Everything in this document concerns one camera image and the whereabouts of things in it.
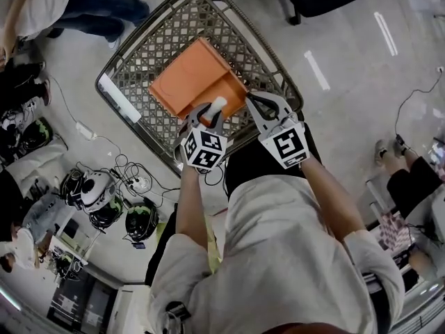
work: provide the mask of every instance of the white helmet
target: white helmet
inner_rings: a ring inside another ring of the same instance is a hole
[[[87,213],[96,212],[107,205],[115,193],[115,181],[109,173],[87,171],[83,176],[81,199]]]
[[[10,127],[13,129],[19,127],[24,121],[24,114],[22,111],[11,111],[6,114],[1,121],[1,127],[4,130],[8,130]]]

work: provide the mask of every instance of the motorcycle helmet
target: motorcycle helmet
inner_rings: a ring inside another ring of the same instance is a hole
[[[104,207],[110,202],[115,192],[115,181],[109,173],[87,171],[83,176],[81,199],[88,214]]]
[[[6,131],[13,131],[23,124],[24,118],[24,113],[21,110],[7,111],[1,119],[1,128]]]
[[[146,198],[144,203],[130,207],[125,219],[127,234],[134,242],[148,239],[159,222],[158,212],[154,203]]]
[[[48,145],[53,138],[53,129],[45,118],[32,122],[24,131],[22,145],[26,153]]]
[[[73,168],[60,183],[60,197],[67,205],[76,207],[78,210],[82,209],[82,181],[83,173],[77,168]]]
[[[123,211],[123,201],[114,196],[100,210],[90,213],[90,222],[96,229],[106,229],[120,218]]]

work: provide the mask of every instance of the black shorts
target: black shorts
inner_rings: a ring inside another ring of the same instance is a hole
[[[398,170],[389,179],[387,189],[403,218],[422,200],[434,192],[442,181],[423,157],[419,157],[411,170]]]
[[[311,131],[306,124],[305,137],[309,151],[321,162]],[[229,157],[225,173],[229,198],[237,186],[264,175],[292,175],[305,178],[298,166],[284,169],[256,139]]]

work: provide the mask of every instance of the person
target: person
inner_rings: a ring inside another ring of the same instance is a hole
[[[25,217],[24,197],[41,173],[68,150],[59,136],[48,145],[26,154],[0,172],[2,215],[0,216],[0,241],[10,241],[10,225]]]
[[[49,80],[43,83],[35,82],[45,66],[45,62],[14,66],[10,61],[7,64],[5,70],[0,72],[0,85],[4,92],[0,104],[0,116],[6,111],[18,109],[34,97],[41,98],[45,106],[49,105],[51,102]]]
[[[445,276],[445,247],[431,216],[445,213],[445,187],[428,162],[407,147],[400,136],[392,145],[393,150],[388,150],[379,140],[375,144],[375,162],[388,172],[389,195],[416,239],[409,249],[409,263],[422,278],[433,281]]]
[[[138,26],[148,15],[149,6],[141,0],[0,0],[0,56],[8,61],[17,36],[32,36],[50,26],[103,36],[116,49],[124,32],[122,20]]]
[[[258,140],[230,156],[224,258],[213,274],[198,173],[184,165],[176,233],[150,290],[156,333],[373,334],[397,320],[401,273],[305,134],[312,156],[300,167],[284,169]],[[380,284],[383,316],[365,273]]]
[[[48,251],[52,237],[53,232],[48,231],[40,243],[34,244],[32,232],[28,228],[20,228],[6,245],[8,252],[0,257],[1,268],[6,273],[11,273],[16,264],[23,269],[39,269],[39,255]]]

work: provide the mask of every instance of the power adapter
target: power adapter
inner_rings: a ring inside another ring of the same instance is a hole
[[[76,123],[76,130],[88,141],[92,141],[97,138],[97,134],[80,121]]]

